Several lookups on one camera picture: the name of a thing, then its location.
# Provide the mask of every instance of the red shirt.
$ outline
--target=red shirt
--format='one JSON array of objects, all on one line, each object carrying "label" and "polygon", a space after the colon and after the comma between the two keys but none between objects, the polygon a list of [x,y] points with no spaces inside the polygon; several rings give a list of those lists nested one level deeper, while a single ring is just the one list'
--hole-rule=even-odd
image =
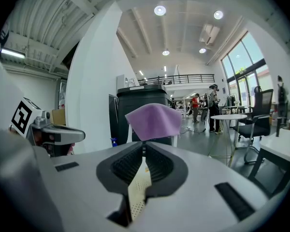
[{"label": "red shirt", "polygon": [[[192,101],[195,102],[195,103],[197,103],[197,102],[198,102],[198,98],[195,98],[195,97],[194,97],[194,98],[192,98]],[[192,104],[192,106],[193,106],[193,107],[199,107],[198,104]]]}]

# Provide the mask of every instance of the chair armrest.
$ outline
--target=chair armrest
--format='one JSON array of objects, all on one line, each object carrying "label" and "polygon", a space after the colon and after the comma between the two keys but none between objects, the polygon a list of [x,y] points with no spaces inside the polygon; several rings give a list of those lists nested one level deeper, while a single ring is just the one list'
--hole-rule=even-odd
[{"label": "chair armrest", "polygon": [[253,123],[253,124],[256,123],[256,121],[257,121],[259,118],[269,118],[269,117],[270,117],[269,114],[264,114],[264,115],[257,115],[257,116],[254,116],[254,117],[252,118],[252,123]]}]

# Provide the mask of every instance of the chair base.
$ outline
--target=chair base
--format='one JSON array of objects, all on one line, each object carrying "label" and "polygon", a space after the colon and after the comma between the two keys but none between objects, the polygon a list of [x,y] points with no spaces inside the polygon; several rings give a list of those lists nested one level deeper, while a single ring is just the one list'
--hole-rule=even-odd
[{"label": "chair base", "polygon": [[249,149],[253,149],[257,154],[259,153],[259,150],[255,147],[255,146],[242,146],[242,147],[237,147],[236,149],[246,149],[246,153],[244,155],[244,162],[245,164],[253,164],[255,163],[257,160],[247,160],[247,155],[249,152]]}]

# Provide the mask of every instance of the black metal railing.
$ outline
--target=black metal railing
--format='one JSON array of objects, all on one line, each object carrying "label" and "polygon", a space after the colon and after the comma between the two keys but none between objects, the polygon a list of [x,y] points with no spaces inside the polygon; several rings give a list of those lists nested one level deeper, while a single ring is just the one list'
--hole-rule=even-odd
[{"label": "black metal railing", "polygon": [[154,77],[147,80],[138,80],[140,85],[147,83],[152,84],[185,84],[185,83],[214,83],[214,74],[194,74],[194,75],[170,75],[167,77]]}]

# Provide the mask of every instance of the black storage container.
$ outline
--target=black storage container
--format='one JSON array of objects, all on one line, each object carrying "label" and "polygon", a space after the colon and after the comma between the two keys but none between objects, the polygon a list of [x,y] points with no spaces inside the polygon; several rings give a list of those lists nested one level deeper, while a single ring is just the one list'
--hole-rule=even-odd
[{"label": "black storage container", "polygon": [[[145,85],[137,87],[126,87],[118,90],[118,145],[125,144],[128,138],[129,125],[125,115],[135,109],[150,103],[159,103],[168,106],[169,97],[162,85]],[[132,141],[140,139],[133,133]],[[172,145],[170,137],[150,140],[157,143]]]}]

